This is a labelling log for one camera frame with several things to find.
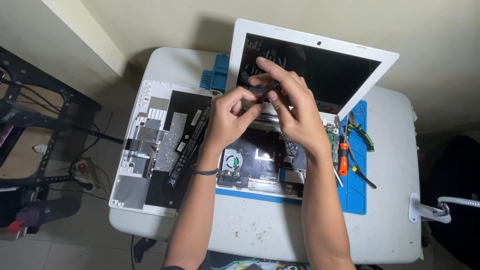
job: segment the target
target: orange screwdriver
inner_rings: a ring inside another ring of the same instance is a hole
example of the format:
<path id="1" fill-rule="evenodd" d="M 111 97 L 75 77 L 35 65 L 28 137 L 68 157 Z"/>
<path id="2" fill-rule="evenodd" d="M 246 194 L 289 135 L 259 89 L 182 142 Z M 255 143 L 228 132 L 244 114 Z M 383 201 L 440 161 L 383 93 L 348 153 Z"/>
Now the orange screwdriver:
<path id="1" fill-rule="evenodd" d="M 338 156 L 340 160 L 340 165 L 338 167 L 338 174 L 340 176 L 346 176 L 348 173 L 348 143 L 347 143 L 347 126 L 348 126 L 348 118 L 347 123 L 345 125 L 345 132 L 343 133 L 344 141 L 340 144 L 340 149 L 338 150 Z"/>

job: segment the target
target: hand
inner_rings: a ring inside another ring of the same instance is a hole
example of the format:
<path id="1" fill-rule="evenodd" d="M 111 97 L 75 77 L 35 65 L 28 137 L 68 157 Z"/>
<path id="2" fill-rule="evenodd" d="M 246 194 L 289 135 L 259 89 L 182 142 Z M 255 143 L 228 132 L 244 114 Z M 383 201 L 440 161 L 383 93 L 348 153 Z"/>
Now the hand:
<path id="1" fill-rule="evenodd" d="M 278 90 L 268 93 L 268 98 L 278 114 L 281 131 L 289 139 L 301 144 L 310 154 L 331 153 L 330 141 L 305 79 L 295 72 L 287 72 L 263 57 L 257 58 L 257 65 L 267 73 L 252 76 L 248 82 L 253 86 L 263 84 L 266 87 L 272 79 L 277 80 L 293 106 L 290 110 L 287 99 Z"/>
<path id="2" fill-rule="evenodd" d="M 244 114 L 240 114 L 242 98 L 255 102 L 258 95 L 243 87 L 237 87 L 213 99 L 210 120 L 202 143 L 204 151 L 220 155 L 223 149 L 237 140 L 265 109 L 265 104 L 255 104 Z"/>

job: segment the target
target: black wrist band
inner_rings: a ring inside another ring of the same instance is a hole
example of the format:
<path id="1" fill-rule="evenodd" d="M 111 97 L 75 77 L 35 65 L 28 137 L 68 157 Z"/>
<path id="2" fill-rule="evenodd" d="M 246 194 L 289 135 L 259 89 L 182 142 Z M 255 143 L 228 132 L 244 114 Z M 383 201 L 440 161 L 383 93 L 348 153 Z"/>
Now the black wrist band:
<path id="1" fill-rule="evenodd" d="M 201 175 L 214 175 L 214 174 L 217 174 L 220 172 L 220 169 L 219 168 L 216 168 L 215 170 L 213 171 L 207 171 L 207 172 L 199 172 L 195 169 L 195 165 L 191 166 L 190 168 L 192 169 L 193 171 L 193 174 L 201 174 Z"/>

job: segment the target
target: forearm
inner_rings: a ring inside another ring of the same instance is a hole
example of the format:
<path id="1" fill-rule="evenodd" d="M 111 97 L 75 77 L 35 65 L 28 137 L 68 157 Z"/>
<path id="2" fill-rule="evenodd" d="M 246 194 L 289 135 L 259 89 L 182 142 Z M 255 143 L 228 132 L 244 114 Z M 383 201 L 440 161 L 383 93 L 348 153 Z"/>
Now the forearm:
<path id="1" fill-rule="evenodd" d="M 310 154 L 303 191 L 302 225 L 313 269 L 353 267 L 345 219 L 338 198 L 331 153 Z"/>
<path id="2" fill-rule="evenodd" d="M 200 148 L 196 169 L 215 170 L 220 153 Z M 205 258 L 212 231 L 215 175 L 194 174 L 168 242 L 164 267 L 177 265 L 196 270 Z"/>

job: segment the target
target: white laptop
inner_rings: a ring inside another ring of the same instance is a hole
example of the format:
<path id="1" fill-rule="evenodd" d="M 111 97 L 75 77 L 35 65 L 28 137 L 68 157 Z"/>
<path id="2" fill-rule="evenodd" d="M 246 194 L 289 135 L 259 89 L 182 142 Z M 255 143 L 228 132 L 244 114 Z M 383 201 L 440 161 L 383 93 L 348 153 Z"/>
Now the white laptop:
<path id="1" fill-rule="evenodd" d="M 226 89 L 248 85 L 266 57 L 303 76 L 338 149 L 335 115 L 343 119 L 398 58 L 398 54 L 238 19 Z M 109 205 L 176 216 L 189 182 L 191 160 L 204 135 L 211 100 L 221 95 L 192 86 L 145 80 L 133 109 Z M 217 188 L 225 192 L 301 200 L 306 174 L 304 149 L 286 138 L 271 104 L 222 153 Z"/>
<path id="2" fill-rule="evenodd" d="M 335 116 L 345 118 L 399 57 L 397 53 L 238 19 L 226 89 L 242 86 L 263 93 L 262 86 L 248 83 L 250 76 L 264 73 L 256 65 L 259 56 L 305 78 L 332 144 L 335 167 L 339 139 Z M 224 194 L 232 195 L 228 191 L 233 191 L 235 196 L 242 192 L 245 197 L 302 198 L 305 150 L 280 132 L 276 112 L 268 102 L 264 113 L 224 150 L 218 167 L 217 188 L 227 191 Z"/>

